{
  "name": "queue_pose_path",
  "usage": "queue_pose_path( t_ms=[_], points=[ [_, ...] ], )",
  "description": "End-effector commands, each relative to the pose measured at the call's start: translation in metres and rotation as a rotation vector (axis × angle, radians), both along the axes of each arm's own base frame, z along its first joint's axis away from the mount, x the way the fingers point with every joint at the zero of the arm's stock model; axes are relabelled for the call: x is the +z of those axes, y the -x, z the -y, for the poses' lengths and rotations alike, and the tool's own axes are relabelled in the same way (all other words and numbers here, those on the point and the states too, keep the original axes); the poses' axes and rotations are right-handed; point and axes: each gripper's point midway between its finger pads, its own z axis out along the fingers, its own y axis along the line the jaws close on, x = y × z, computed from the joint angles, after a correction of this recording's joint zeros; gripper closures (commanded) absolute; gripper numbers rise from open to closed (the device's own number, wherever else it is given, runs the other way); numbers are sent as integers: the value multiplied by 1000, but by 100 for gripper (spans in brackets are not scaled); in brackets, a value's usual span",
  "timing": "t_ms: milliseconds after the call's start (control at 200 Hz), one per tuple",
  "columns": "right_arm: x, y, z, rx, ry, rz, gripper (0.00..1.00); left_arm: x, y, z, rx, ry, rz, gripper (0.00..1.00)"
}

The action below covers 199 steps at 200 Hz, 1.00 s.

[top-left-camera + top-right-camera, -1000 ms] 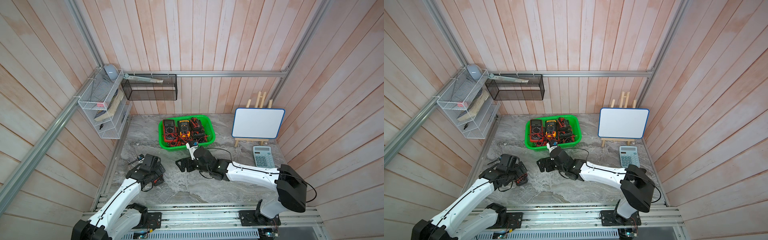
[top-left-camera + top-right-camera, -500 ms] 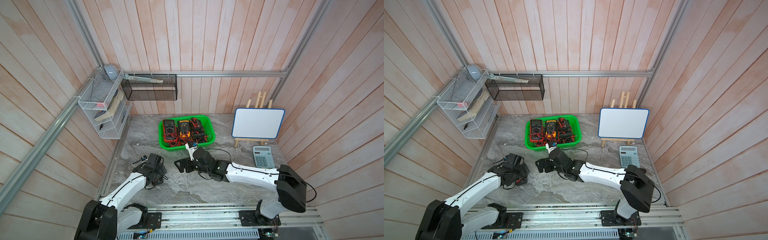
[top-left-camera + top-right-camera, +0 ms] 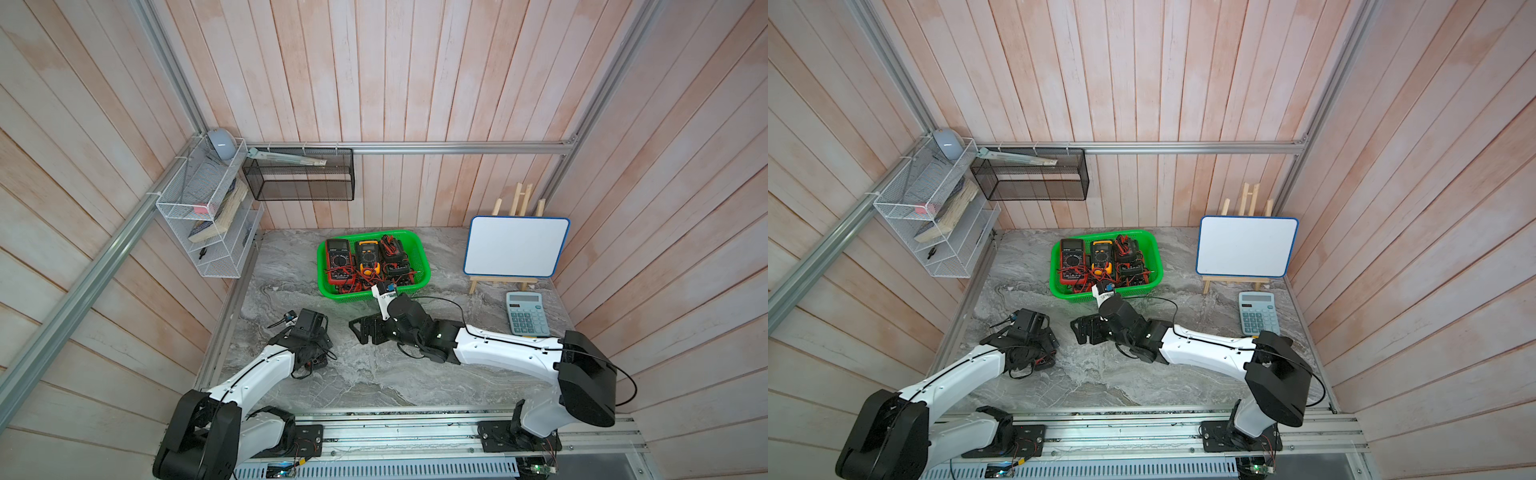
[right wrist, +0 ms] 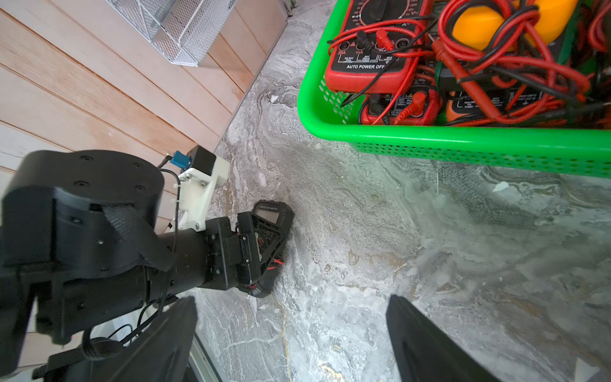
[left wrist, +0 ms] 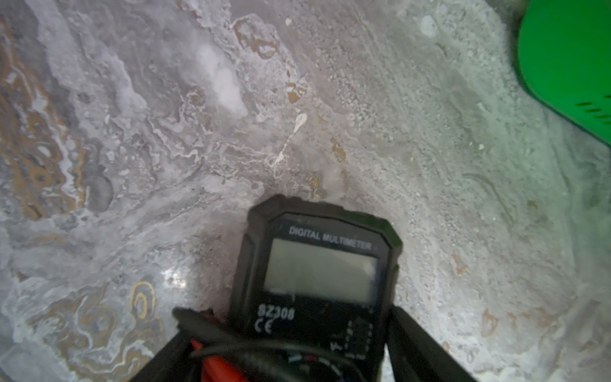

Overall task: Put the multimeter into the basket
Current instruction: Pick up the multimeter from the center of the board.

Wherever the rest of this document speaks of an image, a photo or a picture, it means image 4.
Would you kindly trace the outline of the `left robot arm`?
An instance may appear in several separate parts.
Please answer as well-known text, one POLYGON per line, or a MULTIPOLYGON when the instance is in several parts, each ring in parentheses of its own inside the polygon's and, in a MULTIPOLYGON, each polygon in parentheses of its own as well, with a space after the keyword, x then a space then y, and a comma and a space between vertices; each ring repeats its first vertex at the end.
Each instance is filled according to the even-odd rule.
POLYGON ((155 221, 167 169, 117 151, 35 151, 2 200, 1 372, 18 367, 30 318, 74 350, 36 372, 45 381, 181 381, 203 287, 253 291, 290 222, 259 207, 208 219, 228 164, 201 146, 169 157, 175 226, 155 221))

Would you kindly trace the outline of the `large red multimeter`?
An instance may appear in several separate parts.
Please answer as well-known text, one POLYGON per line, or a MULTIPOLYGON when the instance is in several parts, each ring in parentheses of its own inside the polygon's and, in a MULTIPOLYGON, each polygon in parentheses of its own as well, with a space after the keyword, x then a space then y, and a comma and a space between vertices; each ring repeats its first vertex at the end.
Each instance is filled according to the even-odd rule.
POLYGON ((391 94, 426 56, 420 35, 434 19, 432 1, 350 1, 338 35, 328 42, 329 90, 391 94))

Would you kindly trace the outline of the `yellow multimeter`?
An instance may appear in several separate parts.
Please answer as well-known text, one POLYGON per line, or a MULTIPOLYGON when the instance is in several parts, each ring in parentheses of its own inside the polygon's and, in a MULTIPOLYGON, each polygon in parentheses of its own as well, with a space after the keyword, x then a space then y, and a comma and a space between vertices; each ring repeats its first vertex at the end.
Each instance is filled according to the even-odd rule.
POLYGON ((543 42, 558 40, 577 11, 576 1, 456 1, 444 10, 446 35, 483 52, 531 24, 543 42))

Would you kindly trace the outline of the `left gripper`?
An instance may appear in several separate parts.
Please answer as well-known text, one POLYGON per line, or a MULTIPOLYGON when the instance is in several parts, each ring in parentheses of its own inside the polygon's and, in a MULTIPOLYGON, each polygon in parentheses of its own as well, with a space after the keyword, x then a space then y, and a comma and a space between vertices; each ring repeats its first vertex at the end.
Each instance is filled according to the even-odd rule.
POLYGON ((207 273, 204 288, 227 291, 248 287, 262 276, 259 245, 253 214, 239 213, 238 229, 232 229, 227 217, 206 221, 208 244, 207 273))

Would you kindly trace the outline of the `small black multimeter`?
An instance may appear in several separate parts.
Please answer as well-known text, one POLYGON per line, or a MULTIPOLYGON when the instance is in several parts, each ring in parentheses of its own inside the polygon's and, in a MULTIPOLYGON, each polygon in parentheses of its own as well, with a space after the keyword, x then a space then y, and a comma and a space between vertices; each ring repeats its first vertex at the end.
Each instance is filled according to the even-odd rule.
POLYGON ((252 214, 258 230, 262 275, 256 283, 239 286, 239 289, 252 297, 263 299, 272 293, 285 264, 283 253, 294 221, 294 211, 284 202, 260 200, 255 203, 252 214))

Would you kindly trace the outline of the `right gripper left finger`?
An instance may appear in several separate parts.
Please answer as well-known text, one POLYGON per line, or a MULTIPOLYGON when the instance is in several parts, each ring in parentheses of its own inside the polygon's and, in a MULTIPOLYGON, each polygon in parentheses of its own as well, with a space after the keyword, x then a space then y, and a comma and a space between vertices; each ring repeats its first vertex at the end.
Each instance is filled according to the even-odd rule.
POLYGON ((197 324, 193 297, 179 299, 128 346, 108 338, 84 339, 85 360, 72 381, 181 381, 197 324))

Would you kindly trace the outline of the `small red multimeter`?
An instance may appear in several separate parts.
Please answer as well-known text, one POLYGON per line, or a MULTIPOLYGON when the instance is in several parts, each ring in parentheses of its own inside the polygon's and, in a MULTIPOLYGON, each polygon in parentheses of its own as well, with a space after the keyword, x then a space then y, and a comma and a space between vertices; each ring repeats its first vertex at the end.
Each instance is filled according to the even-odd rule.
POLYGON ((388 113, 377 121, 392 99, 391 94, 368 95, 359 112, 359 124, 430 126, 436 121, 442 107, 442 98, 438 91, 430 86, 420 85, 400 95, 388 113))

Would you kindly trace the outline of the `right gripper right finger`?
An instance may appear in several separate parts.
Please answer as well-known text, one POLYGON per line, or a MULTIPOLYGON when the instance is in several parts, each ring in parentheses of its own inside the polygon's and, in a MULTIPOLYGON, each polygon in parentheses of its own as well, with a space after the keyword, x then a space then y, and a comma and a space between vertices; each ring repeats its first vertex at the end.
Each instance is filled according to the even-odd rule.
POLYGON ((498 380, 404 297, 390 297, 386 320, 401 380, 498 380))

